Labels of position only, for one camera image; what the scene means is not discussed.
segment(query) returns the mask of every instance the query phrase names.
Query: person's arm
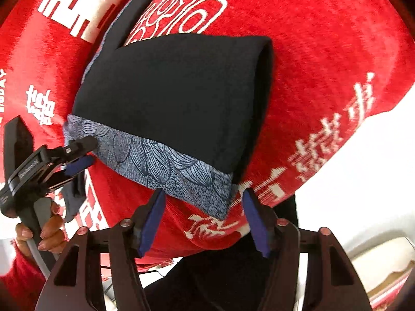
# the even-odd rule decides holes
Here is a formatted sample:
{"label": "person's arm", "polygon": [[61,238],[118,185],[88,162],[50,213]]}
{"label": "person's arm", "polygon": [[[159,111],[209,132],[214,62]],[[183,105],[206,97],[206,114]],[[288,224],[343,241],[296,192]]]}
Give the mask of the person's arm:
{"label": "person's arm", "polygon": [[[59,212],[59,206],[51,204],[52,217],[42,229],[42,242],[39,245],[42,250],[61,253],[66,245],[65,235],[60,229],[63,219]],[[0,277],[6,286],[8,293],[14,299],[21,311],[34,311],[37,300],[45,284],[45,278],[37,267],[32,254],[26,244],[33,237],[32,232],[23,224],[16,226],[16,241],[13,243],[16,249],[16,258],[10,271]]]}

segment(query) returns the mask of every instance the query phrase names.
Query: human hand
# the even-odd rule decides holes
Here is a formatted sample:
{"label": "human hand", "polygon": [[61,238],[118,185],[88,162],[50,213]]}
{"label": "human hand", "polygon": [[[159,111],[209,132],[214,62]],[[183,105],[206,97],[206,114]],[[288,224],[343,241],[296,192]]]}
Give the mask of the human hand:
{"label": "human hand", "polygon": [[[39,250],[42,251],[50,251],[55,254],[60,254],[66,245],[65,241],[65,234],[60,229],[63,224],[64,220],[59,215],[59,205],[53,201],[51,201],[51,213],[52,217],[49,219],[48,222],[43,226],[42,233],[40,237],[42,241],[39,244]],[[33,238],[32,231],[27,228],[23,223],[19,223],[16,225],[16,244],[17,247],[20,249],[22,254],[26,256],[28,259],[34,262],[32,253],[26,241]]]}

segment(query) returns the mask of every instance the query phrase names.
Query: silver screw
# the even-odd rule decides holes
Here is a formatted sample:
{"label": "silver screw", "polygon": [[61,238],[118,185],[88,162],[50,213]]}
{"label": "silver screw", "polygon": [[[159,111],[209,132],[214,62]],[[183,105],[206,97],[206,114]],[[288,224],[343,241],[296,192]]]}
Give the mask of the silver screw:
{"label": "silver screw", "polygon": [[277,225],[279,225],[280,227],[285,227],[286,225],[288,225],[289,224],[289,222],[288,222],[288,220],[287,219],[285,219],[285,218],[279,218],[278,220],[277,220]]}
{"label": "silver screw", "polygon": [[122,227],[129,227],[131,226],[132,221],[129,218],[126,218],[125,220],[122,220],[120,223],[120,226]]}
{"label": "silver screw", "polygon": [[78,235],[85,235],[87,232],[89,232],[87,227],[80,227],[76,233]]}
{"label": "silver screw", "polygon": [[327,228],[327,227],[320,228],[320,232],[324,236],[329,236],[331,234],[331,230],[329,228]]}

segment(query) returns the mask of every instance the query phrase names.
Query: finger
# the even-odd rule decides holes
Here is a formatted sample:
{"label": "finger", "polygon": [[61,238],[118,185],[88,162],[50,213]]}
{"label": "finger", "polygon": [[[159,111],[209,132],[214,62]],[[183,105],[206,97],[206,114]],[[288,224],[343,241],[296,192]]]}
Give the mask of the finger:
{"label": "finger", "polygon": [[61,206],[58,205],[55,201],[52,201],[52,203],[51,203],[51,212],[52,212],[52,214],[57,215],[57,214],[59,214],[60,210],[61,210]]}
{"label": "finger", "polygon": [[66,242],[66,241],[63,241],[61,244],[59,244],[57,247],[55,247],[55,248],[52,248],[52,249],[50,249],[49,251],[50,252],[52,252],[52,253],[54,253],[54,254],[61,254],[62,253],[62,251],[65,249],[65,247],[66,247],[66,244],[67,244],[68,242]]}
{"label": "finger", "polygon": [[27,228],[23,223],[18,223],[16,225],[16,240],[18,241],[27,241],[33,238],[32,231]]}
{"label": "finger", "polygon": [[53,215],[42,228],[40,237],[45,239],[53,236],[64,224],[64,220],[60,215]]}
{"label": "finger", "polygon": [[62,230],[58,229],[51,237],[42,240],[39,243],[38,249],[42,251],[50,250],[59,246],[63,241],[65,241],[65,234]]}

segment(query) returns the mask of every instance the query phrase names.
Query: garment sleeve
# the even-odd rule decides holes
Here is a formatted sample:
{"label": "garment sleeve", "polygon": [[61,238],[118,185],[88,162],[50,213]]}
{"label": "garment sleeve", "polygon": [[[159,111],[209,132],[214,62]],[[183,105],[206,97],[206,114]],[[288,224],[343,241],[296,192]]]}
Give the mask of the garment sleeve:
{"label": "garment sleeve", "polygon": [[0,279],[22,311],[34,311],[45,278],[40,269],[27,259],[14,243],[16,258],[10,271]]}

